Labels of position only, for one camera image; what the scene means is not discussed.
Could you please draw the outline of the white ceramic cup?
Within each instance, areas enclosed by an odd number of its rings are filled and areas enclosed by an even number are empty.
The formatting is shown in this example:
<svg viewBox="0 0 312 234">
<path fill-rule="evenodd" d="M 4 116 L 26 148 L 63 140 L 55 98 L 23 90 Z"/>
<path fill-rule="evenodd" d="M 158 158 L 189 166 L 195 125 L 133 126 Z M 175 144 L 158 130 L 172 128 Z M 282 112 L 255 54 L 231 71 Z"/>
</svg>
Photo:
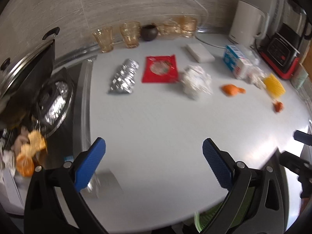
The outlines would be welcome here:
<svg viewBox="0 0 312 234">
<path fill-rule="evenodd" d="M 290 83 L 296 90 L 298 90 L 304 84 L 308 77 L 309 74 L 307 70 L 300 63 L 298 68 L 295 70 L 293 76 L 291 77 Z"/>
</svg>

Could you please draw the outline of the white sponge block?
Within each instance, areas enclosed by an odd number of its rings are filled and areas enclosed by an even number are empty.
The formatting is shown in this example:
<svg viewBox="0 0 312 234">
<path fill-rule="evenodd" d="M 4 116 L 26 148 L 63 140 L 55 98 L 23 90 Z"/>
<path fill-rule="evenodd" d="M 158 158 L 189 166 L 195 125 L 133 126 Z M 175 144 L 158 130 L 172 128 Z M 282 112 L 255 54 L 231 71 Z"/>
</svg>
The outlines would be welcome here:
<svg viewBox="0 0 312 234">
<path fill-rule="evenodd" d="M 215 61 L 215 57 L 200 43 L 187 44 L 186 49 L 198 63 L 209 63 Z"/>
</svg>

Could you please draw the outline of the large orange peel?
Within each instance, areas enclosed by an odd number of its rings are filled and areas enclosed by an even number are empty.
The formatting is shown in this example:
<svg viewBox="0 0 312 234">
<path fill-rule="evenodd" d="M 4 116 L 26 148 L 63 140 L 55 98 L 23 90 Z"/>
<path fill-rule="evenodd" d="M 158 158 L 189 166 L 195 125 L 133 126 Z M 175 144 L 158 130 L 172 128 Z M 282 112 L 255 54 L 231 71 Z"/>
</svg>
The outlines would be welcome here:
<svg viewBox="0 0 312 234">
<path fill-rule="evenodd" d="M 246 93 L 246 90 L 244 88 L 237 87 L 233 84 L 223 85 L 223 86 L 221 86 L 221 90 L 225 95 L 227 95 L 229 97 L 234 97 L 238 94 L 245 94 Z"/>
</svg>

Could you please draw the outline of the red black blender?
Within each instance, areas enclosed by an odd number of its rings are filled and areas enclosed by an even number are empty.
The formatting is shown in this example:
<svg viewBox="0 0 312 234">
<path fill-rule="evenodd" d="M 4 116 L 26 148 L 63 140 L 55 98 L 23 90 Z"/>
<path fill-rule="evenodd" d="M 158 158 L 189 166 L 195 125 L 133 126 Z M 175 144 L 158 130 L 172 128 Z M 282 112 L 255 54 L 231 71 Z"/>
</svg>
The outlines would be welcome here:
<svg viewBox="0 0 312 234">
<path fill-rule="evenodd" d="M 289 80 L 299 63 L 299 48 L 303 40 L 311 40 L 311 21 L 298 0 L 284 0 L 277 31 L 260 52 L 271 69 Z"/>
</svg>

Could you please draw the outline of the crumpled white tissue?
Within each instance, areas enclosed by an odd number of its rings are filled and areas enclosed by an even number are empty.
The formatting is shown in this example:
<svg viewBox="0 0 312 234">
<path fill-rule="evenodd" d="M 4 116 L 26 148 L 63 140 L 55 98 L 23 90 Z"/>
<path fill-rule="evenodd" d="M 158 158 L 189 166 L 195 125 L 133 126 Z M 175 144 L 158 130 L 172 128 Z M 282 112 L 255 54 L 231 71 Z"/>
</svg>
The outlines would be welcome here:
<svg viewBox="0 0 312 234">
<path fill-rule="evenodd" d="M 258 66 L 251 66 L 247 71 L 245 81 L 259 89 L 266 89 L 266 85 L 263 82 L 266 76 Z"/>
</svg>

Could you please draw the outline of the food scraps in sink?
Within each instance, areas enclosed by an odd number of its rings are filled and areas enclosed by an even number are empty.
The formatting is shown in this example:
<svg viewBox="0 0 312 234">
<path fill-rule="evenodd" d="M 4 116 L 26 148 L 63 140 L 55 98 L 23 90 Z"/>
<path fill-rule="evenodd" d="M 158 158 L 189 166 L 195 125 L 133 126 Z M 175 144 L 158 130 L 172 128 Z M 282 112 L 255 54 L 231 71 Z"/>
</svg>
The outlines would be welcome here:
<svg viewBox="0 0 312 234">
<path fill-rule="evenodd" d="M 34 158 L 47 149 L 47 142 L 37 129 L 31 132 L 22 126 L 12 145 L 2 151 L 1 161 L 12 176 L 18 172 L 22 177 L 31 177 L 35 170 Z"/>
</svg>

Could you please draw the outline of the small orange peel piece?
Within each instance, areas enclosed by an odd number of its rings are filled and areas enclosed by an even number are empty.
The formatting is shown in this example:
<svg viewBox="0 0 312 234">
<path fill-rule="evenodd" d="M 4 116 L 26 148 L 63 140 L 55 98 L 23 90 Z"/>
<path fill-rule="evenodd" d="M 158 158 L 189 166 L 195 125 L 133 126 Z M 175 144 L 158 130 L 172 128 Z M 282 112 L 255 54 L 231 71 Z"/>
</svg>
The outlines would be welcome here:
<svg viewBox="0 0 312 234">
<path fill-rule="evenodd" d="M 280 101 L 275 101 L 273 103 L 273 108 L 275 113 L 280 113 L 281 111 L 284 110 L 284 104 Z"/>
</svg>

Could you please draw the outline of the white electric kettle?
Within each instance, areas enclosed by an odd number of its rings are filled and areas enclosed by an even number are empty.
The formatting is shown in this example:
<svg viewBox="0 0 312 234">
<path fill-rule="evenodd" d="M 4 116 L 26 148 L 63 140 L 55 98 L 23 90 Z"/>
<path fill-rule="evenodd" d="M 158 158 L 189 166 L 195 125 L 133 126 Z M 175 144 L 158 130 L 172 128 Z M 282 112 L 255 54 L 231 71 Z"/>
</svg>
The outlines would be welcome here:
<svg viewBox="0 0 312 234">
<path fill-rule="evenodd" d="M 239 0 L 229 33 L 230 41 L 250 48 L 254 45 L 255 40 L 265 38 L 269 19 L 269 14 Z"/>
</svg>

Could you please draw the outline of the silver blister pack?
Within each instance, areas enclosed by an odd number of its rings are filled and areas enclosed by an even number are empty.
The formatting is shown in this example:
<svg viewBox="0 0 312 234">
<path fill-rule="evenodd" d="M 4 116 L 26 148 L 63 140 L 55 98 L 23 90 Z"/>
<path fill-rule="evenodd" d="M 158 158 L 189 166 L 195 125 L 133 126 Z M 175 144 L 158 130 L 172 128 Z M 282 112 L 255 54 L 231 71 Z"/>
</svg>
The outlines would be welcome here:
<svg viewBox="0 0 312 234">
<path fill-rule="evenodd" d="M 118 66 L 111 84 L 109 85 L 109 94 L 131 94 L 135 86 L 135 75 L 139 69 L 139 63 L 132 59 L 125 59 Z"/>
</svg>

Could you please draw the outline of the green perforated trash basket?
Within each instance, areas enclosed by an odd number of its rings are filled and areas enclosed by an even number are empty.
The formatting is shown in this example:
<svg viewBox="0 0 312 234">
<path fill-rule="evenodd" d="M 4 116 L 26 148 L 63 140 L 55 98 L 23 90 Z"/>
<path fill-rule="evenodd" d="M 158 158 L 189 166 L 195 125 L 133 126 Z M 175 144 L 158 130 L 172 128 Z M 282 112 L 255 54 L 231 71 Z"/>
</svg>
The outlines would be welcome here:
<svg viewBox="0 0 312 234">
<path fill-rule="evenodd" d="M 223 202 L 219 202 L 218 204 L 214 205 L 212 208 L 202 213 L 195 212 L 194 223 L 199 233 L 201 233 L 201 231 L 203 231 L 205 227 L 214 223 L 215 219 L 220 218 L 221 214 L 219 213 L 219 208 L 222 206 L 222 204 Z M 247 207 L 241 205 L 235 218 L 233 219 L 230 225 L 230 228 L 238 226 L 243 221 L 246 211 L 247 211 Z"/>
</svg>

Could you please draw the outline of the yellow foam fruit net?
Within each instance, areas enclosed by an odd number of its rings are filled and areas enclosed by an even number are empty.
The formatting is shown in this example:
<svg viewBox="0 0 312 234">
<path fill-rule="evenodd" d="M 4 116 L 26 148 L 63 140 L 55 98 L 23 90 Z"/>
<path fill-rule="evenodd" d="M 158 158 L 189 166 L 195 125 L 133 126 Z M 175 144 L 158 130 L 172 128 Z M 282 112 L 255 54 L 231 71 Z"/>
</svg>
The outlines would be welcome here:
<svg viewBox="0 0 312 234">
<path fill-rule="evenodd" d="M 268 94 L 273 99 L 279 99 L 283 94 L 285 94 L 285 88 L 273 74 L 268 75 L 262 81 L 266 87 Z"/>
</svg>

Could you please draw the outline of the blue white milk carton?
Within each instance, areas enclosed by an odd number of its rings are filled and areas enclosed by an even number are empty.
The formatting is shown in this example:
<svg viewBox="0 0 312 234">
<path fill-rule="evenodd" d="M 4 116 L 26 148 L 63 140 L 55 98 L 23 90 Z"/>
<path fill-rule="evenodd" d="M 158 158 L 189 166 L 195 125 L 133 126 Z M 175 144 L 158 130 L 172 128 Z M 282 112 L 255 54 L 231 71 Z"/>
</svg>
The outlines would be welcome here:
<svg viewBox="0 0 312 234">
<path fill-rule="evenodd" d="M 245 54 L 235 45 L 227 45 L 225 48 L 223 61 L 234 77 L 245 80 L 253 64 Z"/>
</svg>

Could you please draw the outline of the black pan with lid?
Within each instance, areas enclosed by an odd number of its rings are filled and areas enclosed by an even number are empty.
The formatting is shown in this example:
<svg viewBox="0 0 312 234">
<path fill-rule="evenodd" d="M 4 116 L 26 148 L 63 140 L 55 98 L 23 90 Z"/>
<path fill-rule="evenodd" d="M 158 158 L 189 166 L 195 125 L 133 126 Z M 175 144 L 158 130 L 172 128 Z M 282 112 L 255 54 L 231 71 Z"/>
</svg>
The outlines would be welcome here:
<svg viewBox="0 0 312 234">
<path fill-rule="evenodd" d="M 52 74 L 59 32 L 59 27 L 52 28 L 37 47 L 1 64 L 1 129 L 18 126 L 36 102 Z"/>
</svg>

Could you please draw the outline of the dark brown small pot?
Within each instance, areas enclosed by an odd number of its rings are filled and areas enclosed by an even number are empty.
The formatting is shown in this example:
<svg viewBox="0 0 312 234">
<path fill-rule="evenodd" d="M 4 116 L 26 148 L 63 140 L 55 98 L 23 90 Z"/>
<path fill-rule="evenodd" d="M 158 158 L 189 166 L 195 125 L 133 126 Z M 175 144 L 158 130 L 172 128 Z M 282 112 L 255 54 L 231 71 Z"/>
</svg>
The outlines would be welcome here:
<svg viewBox="0 0 312 234">
<path fill-rule="evenodd" d="M 144 41 L 152 41 L 158 35 L 157 26 L 154 24 L 144 25 L 141 28 L 141 38 Z"/>
</svg>

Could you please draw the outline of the amber ribbed glass cup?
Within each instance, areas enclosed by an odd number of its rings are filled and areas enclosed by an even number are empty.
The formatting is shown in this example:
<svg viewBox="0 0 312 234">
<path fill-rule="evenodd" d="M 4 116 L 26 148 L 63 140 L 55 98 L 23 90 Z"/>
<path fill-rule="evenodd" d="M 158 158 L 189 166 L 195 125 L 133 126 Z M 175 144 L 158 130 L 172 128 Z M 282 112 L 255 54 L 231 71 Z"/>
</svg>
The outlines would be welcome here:
<svg viewBox="0 0 312 234">
<path fill-rule="evenodd" d="M 180 27 L 180 36 L 193 37 L 197 28 L 197 19 L 191 16 L 180 16 L 178 18 L 178 24 Z"/>
</svg>

